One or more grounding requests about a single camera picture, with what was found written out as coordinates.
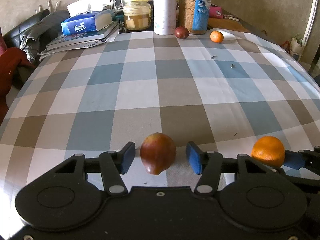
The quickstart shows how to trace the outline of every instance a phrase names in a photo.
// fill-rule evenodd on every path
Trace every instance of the mandarin orange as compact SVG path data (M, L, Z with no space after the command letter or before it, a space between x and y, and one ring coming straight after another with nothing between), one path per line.
M284 162L284 145L273 136L264 136L256 141L251 157L263 164L280 167Z
M210 39L215 43L221 43L223 41L223 34L218 31L213 31L210 34Z

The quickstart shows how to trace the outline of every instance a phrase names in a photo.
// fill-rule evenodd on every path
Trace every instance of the glass canister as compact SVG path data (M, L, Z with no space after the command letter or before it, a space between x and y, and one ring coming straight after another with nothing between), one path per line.
M124 25L128 30L139 31L151 25L151 6L148 0L124 0Z
M192 34L207 30L211 0L179 0L179 26Z

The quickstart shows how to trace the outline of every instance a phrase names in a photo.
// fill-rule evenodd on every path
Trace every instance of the apple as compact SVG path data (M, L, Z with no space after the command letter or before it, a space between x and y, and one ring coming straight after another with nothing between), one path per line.
M184 40L184 39L188 38L189 31L186 27L180 26L180 27L176 28L176 30L174 31L174 35L176 35L176 37L178 39Z
M153 133L141 145L140 157L147 172L159 175L169 168L176 157L174 141L163 133Z

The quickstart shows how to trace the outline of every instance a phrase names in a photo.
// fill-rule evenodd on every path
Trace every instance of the wooden board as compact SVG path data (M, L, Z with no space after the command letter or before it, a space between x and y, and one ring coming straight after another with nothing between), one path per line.
M239 22L230 19L209 18L208 27L250 33L250 31L244 28Z

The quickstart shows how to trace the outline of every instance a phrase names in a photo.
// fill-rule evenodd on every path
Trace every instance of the pink box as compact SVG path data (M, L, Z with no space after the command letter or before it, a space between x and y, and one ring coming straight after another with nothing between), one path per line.
M222 8L219 6L211 6L209 11L209 17L223 19Z

